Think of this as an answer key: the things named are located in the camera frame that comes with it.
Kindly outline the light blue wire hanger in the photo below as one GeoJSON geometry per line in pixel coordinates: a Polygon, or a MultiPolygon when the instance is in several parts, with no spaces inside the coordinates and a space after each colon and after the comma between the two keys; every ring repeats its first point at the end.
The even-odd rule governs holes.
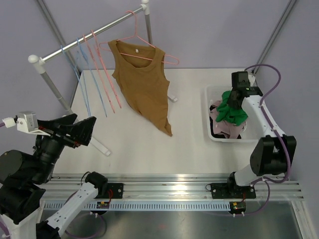
{"type": "Polygon", "coordinates": [[[89,106],[89,101],[88,101],[86,83],[85,83],[85,81],[82,82],[80,80],[80,73],[79,73],[79,71],[77,69],[77,63],[78,63],[78,60],[79,60],[79,53],[77,53],[77,58],[75,60],[75,63],[73,64],[71,62],[71,60],[69,59],[69,57],[67,56],[66,52],[63,50],[63,46],[62,45],[60,45],[60,48],[61,48],[62,54],[66,58],[69,66],[71,67],[71,69],[73,70],[73,72],[75,74],[75,77],[76,77],[77,82],[78,82],[78,86],[80,87],[80,90],[81,90],[81,93],[82,93],[82,98],[83,98],[83,101],[84,101],[84,104],[85,104],[85,107],[86,107],[86,110],[87,110],[87,114],[90,117],[91,116],[91,111],[90,111],[90,106],[89,106]]]}

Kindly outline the mustard brown tank top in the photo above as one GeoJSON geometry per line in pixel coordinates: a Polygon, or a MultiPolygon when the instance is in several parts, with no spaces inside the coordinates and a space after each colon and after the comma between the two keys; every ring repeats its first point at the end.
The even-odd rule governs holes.
{"type": "Polygon", "coordinates": [[[149,120],[158,130],[172,136],[168,122],[168,81],[164,74],[161,53],[154,61],[127,57],[112,48],[115,60],[115,78],[128,105],[149,120]]]}

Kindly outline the pink hanger of mauve top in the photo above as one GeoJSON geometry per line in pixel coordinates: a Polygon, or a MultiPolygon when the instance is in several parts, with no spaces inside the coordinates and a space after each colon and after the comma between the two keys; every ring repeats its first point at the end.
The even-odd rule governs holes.
{"type": "Polygon", "coordinates": [[[112,103],[112,101],[111,101],[111,99],[110,99],[109,92],[108,92],[107,87],[106,87],[106,85],[105,85],[105,81],[104,81],[104,79],[103,79],[103,77],[102,77],[102,75],[101,75],[101,72],[100,72],[100,70],[99,70],[99,68],[98,68],[98,64],[97,64],[97,62],[96,62],[96,60],[95,60],[94,54],[93,54],[93,52],[92,52],[92,49],[91,49],[91,47],[90,47],[90,44],[88,43],[88,40],[87,40],[87,38],[85,37],[85,35],[83,35],[83,39],[84,39],[84,42],[85,42],[85,44],[86,44],[86,46],[87,46],[87,49],[88,49],[89,54],[90,54],[90,56],[91,56],[91,59],[93,60],[94,66],[95,66],[95,68],[96,68],[96,70],[97,70],[97,72],[98,72],[99,79],[100,79],[100,81],[101,81],[101,83],[102,83],[102,85],[103,85],[103,89],[104,89],[104,92],[105,92],[105,94],[106,94],[106,96],[107,96],[107,99],[108,99],[108,102],[109,102],[109,104],[110,104],[110,107],[111,107],[113,113],[115,113],[115,107],[114,107],[114,105],[113,105],[113,103],[112,103]]]}

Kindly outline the pink hanger of green top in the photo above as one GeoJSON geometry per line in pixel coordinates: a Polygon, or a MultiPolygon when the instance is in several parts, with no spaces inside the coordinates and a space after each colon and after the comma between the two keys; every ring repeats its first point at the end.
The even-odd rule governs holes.
{"type": "Polygon", "coordinates": [[[110,75],[109,75],[109,72],[108,72],[108,70],[107,70],[107,68],[106,68],[106,66],[105,66],[105,63],[104,63],[104,61],[103,61],[103,58],[102,58],[102,55],[101,55],[101,52],[100,52],[100,48],[99,48],[99,42],[98,42],[98,40],[97,40],[97,37],[96,37],[96,35],[95,35],[95,33],[94,33],[94,31],[93,30],[91,30],[91,33],[92,33],[92,35],[93,35],[93,38],[94,38],[94,40],[95,40],[95,50],[96,50],[96,53],[97,53],[97,55],[98,55],[98,57],[99,57],[99,60],[100,60],[100,62],[101,62],[101,64],[102,64],[102,67],[103,67],[103,70],[104,70],[104,72],[105,72],[105,74],[106,74],[106,77],[107,77],[107,79],[108,79],[108,81],[109,81],[109,84],[110,84],[110,86],[111,86],[111,88],[112,88],[112,91],[113,91],[113,93],[114,93],[114,96],[116,97],[116,100],[117,100],[117,102],[118,102],[118,105],[119,105],[119,107],[120,108],[122,108],[122,104],[121,104],[121,102],[120,102],[120,99],[119,99],[119,96],[118,96],[118,94],[117,94],[117,92],[116,92],[116,90],[115,90],[115,87],[114,87],[114,84],[113,84],[113,82],[112,82],[112,80],[111,80],[111,77],[110,77],[110,75]]]}

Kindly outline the pink hanger of brown top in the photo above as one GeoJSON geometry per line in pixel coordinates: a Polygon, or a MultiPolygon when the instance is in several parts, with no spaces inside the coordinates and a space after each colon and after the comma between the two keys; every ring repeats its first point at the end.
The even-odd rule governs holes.
{"type": "Polygon", "coordinates": [[[138,36],[138,20],[137,16],[133,11],[126,11],[126,13],[130,13],[135,19],[135,32],[133,36],[116,39],[109,42],[101,42],[98,44],[98,47],[105,51],[112,51],[112,48],[116,48],[119,54],[127,57],[135,57],[143,60],[154,61],[156,58],[157,52],[161,53],[162,56],[159,58],[163,64],[171,64],[178,65],[179,59],[166,54],[161,49],[155,47],[151,43],[142,39],[138,36]],[[146,43],[146,45],[136,45],[125,42],[124,40],[128,40],[131,38],[138,38],[142,42],[146,43]]]}

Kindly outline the green tank top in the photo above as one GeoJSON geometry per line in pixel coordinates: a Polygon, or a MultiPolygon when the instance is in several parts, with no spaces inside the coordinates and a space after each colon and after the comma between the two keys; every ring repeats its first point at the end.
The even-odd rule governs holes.
{"type": "Polygon", "coordinates": [[[248,119],[248,115],[242,109],[234,109],[230,107],[227,100],[231,94],[231,91],[225,91],[222,94],[222,101],[219,106],[216,107],[218,115],[216,117],[216,122],[226,121],[230,124],[236,126],[241,125],[248,119]]]}

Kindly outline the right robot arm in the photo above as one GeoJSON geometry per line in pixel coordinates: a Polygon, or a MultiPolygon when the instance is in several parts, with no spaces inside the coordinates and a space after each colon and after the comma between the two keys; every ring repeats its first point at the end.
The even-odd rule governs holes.
{"type": "Polygon", "coordinates": [[[238,71],[231,75],[232,90],[228,98],[229,106],[242,109],[253,124],[259,140],[254,148],[249,164],[229,175],[227,194],[238,197],[249,192],[255,183],[283,183],[291,172],[297,141],[288,136],[276,124],[268,110],[265,98],[259,87],[252,87],[248,72],[238,71]]]}

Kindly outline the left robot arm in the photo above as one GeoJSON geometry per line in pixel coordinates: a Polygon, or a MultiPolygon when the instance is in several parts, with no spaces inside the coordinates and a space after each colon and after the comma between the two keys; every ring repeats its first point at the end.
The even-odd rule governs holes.
{"type": "Polygon", "coordinates": [[[79,121],[76,114],[38,120],[28,111],[3,120],[8,128],[16,126],[18,131],[36,135],[33,154],[9,150],[0,157],[0,216],[6,239],[59,239],[91,200],[107,194],[107,178],[89,173],[59,211],[43,222],[36,220],[45,193],[41,185],[49,182],[65,147],[90,143],[95,122],[95,117],[79,121]]]}

